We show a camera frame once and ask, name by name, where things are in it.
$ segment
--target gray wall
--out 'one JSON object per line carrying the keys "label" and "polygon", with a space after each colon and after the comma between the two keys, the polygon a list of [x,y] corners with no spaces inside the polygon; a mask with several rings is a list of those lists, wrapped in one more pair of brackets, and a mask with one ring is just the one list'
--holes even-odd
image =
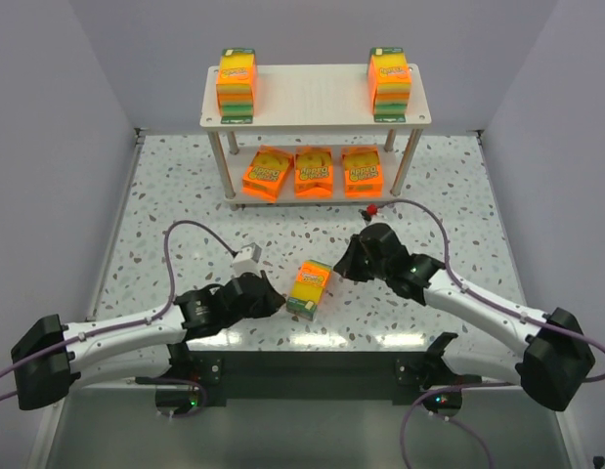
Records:
{"label": "gray wall", "polygon": [[[484,150],[529,301],[569,309],[605,343],[605,0],[560,0]],[[573,409],[605,455],[605,383]]]}
{"label": "gray wall", "polygon": [[[84,318],[133,135],[66,0],[0,0],[0,369],[40,317]],[[0,404],[1,469],[39,417]]]}
{"label": "gray wall", "polygon": [[139,126],[198,129],[222,48],[259,64],[362,63],[400,45],[421,68],[436,132],[493,117],[556,0],[70,0],[113,90]]}

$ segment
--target orange snack package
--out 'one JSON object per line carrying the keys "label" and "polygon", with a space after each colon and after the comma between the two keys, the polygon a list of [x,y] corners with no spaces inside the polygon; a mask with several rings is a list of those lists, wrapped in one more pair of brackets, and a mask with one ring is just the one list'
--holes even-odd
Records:
{"label": "orange snack package", "polygon": [[330,147],[298,147],[295,152],[295,196],[332,197],[332,151]]}
{"label": "orange snack package", "polygon": [[346,197],[382,196],[382,164],[376,146],[344,147],[341,150]]}
{"label": "orange snack package", "polygon": [[292,153],[261,146],[243,174],[243,192],[276,202],[292,166]]}

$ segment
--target gray floor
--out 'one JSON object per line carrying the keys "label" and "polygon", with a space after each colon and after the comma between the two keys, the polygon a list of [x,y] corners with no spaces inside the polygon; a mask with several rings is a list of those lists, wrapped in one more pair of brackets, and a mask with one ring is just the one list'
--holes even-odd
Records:
{"label": "gray floor", "polygon": [[[85,389],[66,402],[48,467],[403,467],[405,410],[388,402],[231,401],[170,422],[155,415],[150,389]],[[521,392],[465,394],[458,418],[488,442],[497,469],[570,467],[555,415]],[[407,440],[415,468],[487,467],[473,439],[423,411]]]}

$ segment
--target shelf leg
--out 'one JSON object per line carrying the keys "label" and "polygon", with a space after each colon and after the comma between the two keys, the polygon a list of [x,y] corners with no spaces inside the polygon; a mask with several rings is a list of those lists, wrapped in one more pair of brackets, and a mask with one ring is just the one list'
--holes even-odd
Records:
{"label": "shelf leg", "polygon": [[227,132],[226,138],[228,139],[229,152],[232,154],[239,153],[239,146],[237,145],[237,137],[235,137],[235,132]]}
{"label": "shelf leg", "polygon": [[393,143],[396,141],[396,134],[398,131],[396,129],[390,129],[387,134],[387,140],[384,143],[385,151],[393,151]]}
{"label": "shelf leg", "polygon": [[235,189],[233,189],[231,173],[228,172],[228,164],[226,164],[226,156],[224,155],[224,149],[222,149],[220,135],[217,132],[207,132],[207,134],[208,141],[211,143],[211,148],[213,149],[213,156],[217,163],[217,169],[220,171],[220,178],[222,178],[224,194],[226,198],[235,198]]}
{"label": "shelf leg", "polygon": [[396,173],[396,179],[393,182],[393,186],[391,188],[391,194],[396,197],[400,195],[400,192],[402,191],[404,179],[407,177],[407,173],[409,172],[412,156],[415,154],[415,149],[417,148],[419,137],[421,137],[421,132],[422,129],[411,130],[409,142],[407,143],[407,147],[405,148],[404,154],[402,155],[402,161],[400,161],[400,166],[398,167],[398,172]]}

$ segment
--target terrazzo surface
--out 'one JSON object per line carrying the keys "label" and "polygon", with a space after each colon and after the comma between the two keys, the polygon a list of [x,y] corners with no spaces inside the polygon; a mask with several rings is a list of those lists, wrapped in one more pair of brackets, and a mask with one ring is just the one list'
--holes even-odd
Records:
{"label": "terrazzo surface", "polygon": [[[407,136],[396,139],[401,152]],[[351,145],[384,142],[373,136],[238,135],[241,146]],[[442,217],[451,238],[454,268],[492,292],[521,299],[519,285],[482,155],[475,137],[422,137],[402,196]],[[256,242],[275,289],[287,294],[303,261],[336,263],[352,234],[365,223],[360,205],[231,206],[223,201],[206,136],[146,138],[132,183],[108,276],[96,309],[99,320],[164,303],[168,280],[163,233],[175,220],[207,224],[233,248]],[[381,210],[381,218],[410,252],[442,258],[441,235],[424,213],[405,204]],[[180,227],[171,239],[177,294],[232,276],[231,258],[209,234]],[[243,320],[215,337],[195,340],[194,350],[413,351],[444,331],[458,332],[461,347],[499,350],[499,343],[447,313],[397,297],[380,281],[358,283],[333,275],[313,322],[284,309],[266,320]]]}

